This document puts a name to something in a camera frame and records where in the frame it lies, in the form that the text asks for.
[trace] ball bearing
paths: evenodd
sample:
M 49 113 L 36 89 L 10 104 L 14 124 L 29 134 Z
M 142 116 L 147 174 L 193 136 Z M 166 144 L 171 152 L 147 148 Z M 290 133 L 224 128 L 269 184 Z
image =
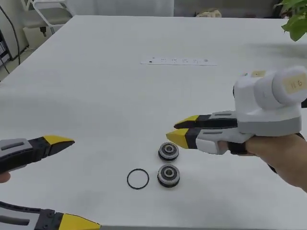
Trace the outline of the ball bearing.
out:
M 158 155 L 163 161 L 174 161 L 179 156 L 179 148 L 173 143 L 166 142 L 161 145 Z
M 175 187 L 180 180 L 180 172 L 172 164 L 163 165 L 158 172 L 158 181 L 159 183 L 166 187 L 172 188 Z

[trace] floor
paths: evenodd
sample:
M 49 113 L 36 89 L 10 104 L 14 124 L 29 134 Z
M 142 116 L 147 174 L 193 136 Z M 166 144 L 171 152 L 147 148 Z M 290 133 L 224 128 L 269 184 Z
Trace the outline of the floor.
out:
M 25 52 L 23 52 L 20 55 L 21 62 L 26 60 L 32 53 L 33 53 L 33 51 L 25 51 Z M 6 65 L 6 68 L 8 69 L 8 71 L 11 73 L 18 66 L 18 59 L 15 59 L 14 61 L 7 61 L 5 63 L 5 65 Z M 0 66 L 0 81 L 5 79 L 8 75 L 9 74 L 5 70 L 4 66 Z

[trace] human hand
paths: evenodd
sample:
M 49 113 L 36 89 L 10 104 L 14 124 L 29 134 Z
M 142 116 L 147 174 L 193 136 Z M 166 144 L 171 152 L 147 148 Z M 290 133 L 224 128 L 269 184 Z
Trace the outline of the human hand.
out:
M 11 175 L 9 172 L 5 172 L 3 174 L 0 174 L 0 183 L 5 183 L 7 181 L 9 181 L 9 179 L 11 178 Z
M 227 143 L 219 143 L 226 148 Z M 297 135 L 252 137 L 246 141 L 247 156 L 260 157 L 287 183 L 307 192 L 307 142 Z

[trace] black cable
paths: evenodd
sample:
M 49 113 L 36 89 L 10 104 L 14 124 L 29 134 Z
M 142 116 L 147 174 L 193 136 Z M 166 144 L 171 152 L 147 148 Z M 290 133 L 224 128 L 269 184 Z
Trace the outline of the black cable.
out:
M 5 63 L 3 62 L 3 60 L 2 60 L 2 58 L 1 58 L 1 57 L 0 57 L 0 60 L 1 60 L 2 64 L 3 64 L 3 66 L 4 66 L 5 70 L 8 72 L 8 74 L 10 74 L 10 72 L 9 72 L 8 68 L 6 68 L 6 65 L 5 65 Z
M 9 23 L 12 26 L 12 29 L 13 29 L 13 32 L 14 32 L 14 36 L 15 36 L 15 39 L 16 39 L 16 43 L 17 43 L 18 65 L 20 65 L 20 63 L 21 63 L 21 61 L 20 61 L 20 47 L 19 47 L 19 41 L 18 41 L 18 37 L 17 37 L 17 33 L 16 33 L 16 30 L 15 30 L 15 27 L 14 27 L 12 21 L 10 20 L 10 18 L 8 17 L 8 15 L 6 14 L 6 12 L 3 10 L 3 8 L 1 6 L 0 6 L 0 10 L 2 11 L 2 13 L 4 14 L 4 16 L 7 18 L 7 20 L 9 21 Z

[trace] label sticker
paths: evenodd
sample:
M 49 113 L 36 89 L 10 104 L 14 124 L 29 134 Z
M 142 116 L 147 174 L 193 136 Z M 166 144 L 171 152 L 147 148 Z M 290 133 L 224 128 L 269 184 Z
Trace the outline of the label sticker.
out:
M 253 71 L 251 73 L 251 76 L 253 78 L 263 78 L 265 76 L 266 71 L 265 70 L 260 70 L 260 71 Z
M 176 66 L 216 66 L 208 59 L 151 57 L 141 62 L 143 65 L 176 65 Z
M 305 73 L 285 78 L 283 85 L 288 94 L 296 93 L 301 90 L 307 90 L 307 75 Z

